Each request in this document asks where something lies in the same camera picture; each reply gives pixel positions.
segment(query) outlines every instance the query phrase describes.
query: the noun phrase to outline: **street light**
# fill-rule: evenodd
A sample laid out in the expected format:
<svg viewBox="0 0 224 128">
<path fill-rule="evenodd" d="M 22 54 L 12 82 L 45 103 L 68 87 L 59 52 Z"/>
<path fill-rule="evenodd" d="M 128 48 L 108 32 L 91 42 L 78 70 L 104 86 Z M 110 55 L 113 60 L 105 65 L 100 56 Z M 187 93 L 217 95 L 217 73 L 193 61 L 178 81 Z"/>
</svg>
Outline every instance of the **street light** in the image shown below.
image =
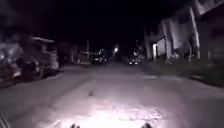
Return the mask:
<svg viewBox="0 0 224 128">
<path fill-rule="evenodd" d="M 114 53 L 118 52 L 118 47 L 114 48 Z"/>
</svg>

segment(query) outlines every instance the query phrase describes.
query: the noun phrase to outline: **road surface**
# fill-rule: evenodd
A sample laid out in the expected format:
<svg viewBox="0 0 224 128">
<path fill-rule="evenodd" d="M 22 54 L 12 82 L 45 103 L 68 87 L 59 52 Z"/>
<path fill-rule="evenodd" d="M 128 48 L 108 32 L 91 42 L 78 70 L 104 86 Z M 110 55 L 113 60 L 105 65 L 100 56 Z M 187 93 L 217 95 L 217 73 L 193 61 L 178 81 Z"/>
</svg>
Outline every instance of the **road surface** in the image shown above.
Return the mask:
<svg viewBox="0 0 224 128">
<path fill-rule="evenodd" d="M 0 90 L 13 128 L 223 128 L 224 91 L 142 68 L 69 67 L 45 80 Z"/>
</svg>

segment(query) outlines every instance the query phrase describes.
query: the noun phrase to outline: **car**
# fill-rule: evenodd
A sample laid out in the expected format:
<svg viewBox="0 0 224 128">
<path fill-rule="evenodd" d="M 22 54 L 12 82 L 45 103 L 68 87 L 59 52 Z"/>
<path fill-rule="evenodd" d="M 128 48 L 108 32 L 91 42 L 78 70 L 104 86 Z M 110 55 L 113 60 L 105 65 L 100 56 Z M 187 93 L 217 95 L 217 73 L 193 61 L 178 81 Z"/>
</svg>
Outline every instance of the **car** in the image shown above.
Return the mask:
<svg viewBox="0 0 224 128">
<path fill-rule="evenodd" d="M 141 61 L 138 58 L 130 58 L 128 60 L 128 65 L 138 65 Z"/>
<path fill-rule="evenodd" d="M 93 55 L 91 63 L 95 65 L 106 65 L 107 58 L 101 54 L 96 54 L 96 55 Z"/>
</svg>

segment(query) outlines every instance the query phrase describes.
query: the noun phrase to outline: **sidewalk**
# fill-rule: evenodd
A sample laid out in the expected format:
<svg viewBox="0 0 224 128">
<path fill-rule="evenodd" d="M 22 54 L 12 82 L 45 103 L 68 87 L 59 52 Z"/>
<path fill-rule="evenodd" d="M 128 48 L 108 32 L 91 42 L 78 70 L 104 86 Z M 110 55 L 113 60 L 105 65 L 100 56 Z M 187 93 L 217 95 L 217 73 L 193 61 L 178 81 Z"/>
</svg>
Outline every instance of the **sidewalk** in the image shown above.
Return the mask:
<svg viewBox="0 0 224 128">
<path fill-rule="evenodd" d="M 189 63 L 187 61 L 172 64 L 154 61 L 143 65 L 144 71 L 153 75 L 185 77 L 207 85 L 224 87 L 224 65 L 215 65 L 209 62 Z"/>
</svg>

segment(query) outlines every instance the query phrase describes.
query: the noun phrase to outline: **night sky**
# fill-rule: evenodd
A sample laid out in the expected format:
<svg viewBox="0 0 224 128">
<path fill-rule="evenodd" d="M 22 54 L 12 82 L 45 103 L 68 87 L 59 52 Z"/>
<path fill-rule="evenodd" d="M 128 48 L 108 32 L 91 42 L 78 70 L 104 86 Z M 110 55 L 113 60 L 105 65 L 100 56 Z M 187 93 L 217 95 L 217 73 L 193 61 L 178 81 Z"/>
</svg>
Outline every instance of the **night sky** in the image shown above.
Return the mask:
<svg viewBox="0 0 224 128">
<path fill-rule="evenodd" d="M 56 39 L 92 47 L 132 46 L 186 0 L 56 0 L 42 23 Z"/>
</svg>

